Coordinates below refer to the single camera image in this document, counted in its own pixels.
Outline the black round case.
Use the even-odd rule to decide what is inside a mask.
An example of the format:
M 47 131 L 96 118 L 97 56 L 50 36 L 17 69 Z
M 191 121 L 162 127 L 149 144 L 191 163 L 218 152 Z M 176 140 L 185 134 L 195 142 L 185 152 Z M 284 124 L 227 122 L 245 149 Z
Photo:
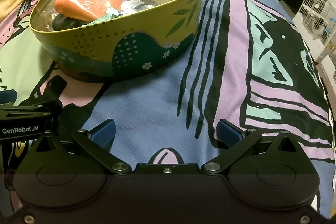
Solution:
M 81 27 L 85 25 L 86 22 L 78 19 L 73 19 L 64 16 L 63 14 L 57 15 L 52 22 L 52 29 L 54 31 L 69 30 L 72 28 Z

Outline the orange tube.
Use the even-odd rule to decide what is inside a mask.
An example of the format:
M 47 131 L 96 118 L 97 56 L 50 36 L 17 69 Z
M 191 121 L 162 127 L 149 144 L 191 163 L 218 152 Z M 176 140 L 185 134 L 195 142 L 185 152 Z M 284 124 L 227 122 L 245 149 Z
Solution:
M 54 8 L 59 14 L 72 19 L 91 22 L 109 12 L 119 12 L 123 0 L 55 0 Z

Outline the green foil sachet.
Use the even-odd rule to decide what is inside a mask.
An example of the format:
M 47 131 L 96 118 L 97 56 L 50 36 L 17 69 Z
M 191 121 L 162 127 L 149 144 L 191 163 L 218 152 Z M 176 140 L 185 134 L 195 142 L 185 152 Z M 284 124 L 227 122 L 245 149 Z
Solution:
M 101 18 L 98 18 L 96 20 L 93 20 L 91 22 L 82 24 L 81 26 L 87 26 L 87 25 L 92 25 L 92 24 L 98 24 L 98 23 L 102 23 L 102 22 L 106 22 L 108 20 L 112 20 L 112 19 L 116 19 L 119 16 L 121 16 L 121 12 L 119 12 L 118 10 L 116 10 L 113 7 L 108 7 L 107 10 L 105 11 L 105 15 L 102 16 Z

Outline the colourful printed bed cover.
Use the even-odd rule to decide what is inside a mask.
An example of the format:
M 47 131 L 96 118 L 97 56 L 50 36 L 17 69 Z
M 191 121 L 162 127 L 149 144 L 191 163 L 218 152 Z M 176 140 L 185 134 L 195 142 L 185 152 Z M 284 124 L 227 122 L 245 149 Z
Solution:
M 169 65 L 130 81 L 90 84 L 65 75 L 29 28 L 39 0 L 1 20 L 1 89 L 16 104 L 60 76 L 60 131 L 116 122 L 112 153 L 130 165 L 203 164 L 223 151 L 226 119 L 266 135 L 295 135 L 320 177 L 313 207 L 328 217 L 334 197 L 330 110 L 317 69 L 277 0 L 202 0 L 194 42 Z

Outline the round gold tin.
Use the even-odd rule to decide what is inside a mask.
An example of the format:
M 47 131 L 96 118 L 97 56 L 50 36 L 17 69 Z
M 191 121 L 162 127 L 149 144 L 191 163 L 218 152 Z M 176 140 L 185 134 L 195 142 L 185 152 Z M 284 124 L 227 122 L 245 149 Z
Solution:
M 153 0 L 152 8 L 61 31 L 48 31 L 40 0 L 30 28 L 57 66 L 82 81 L 131 79 L 169 63 L 193 42 L 202 0 Z

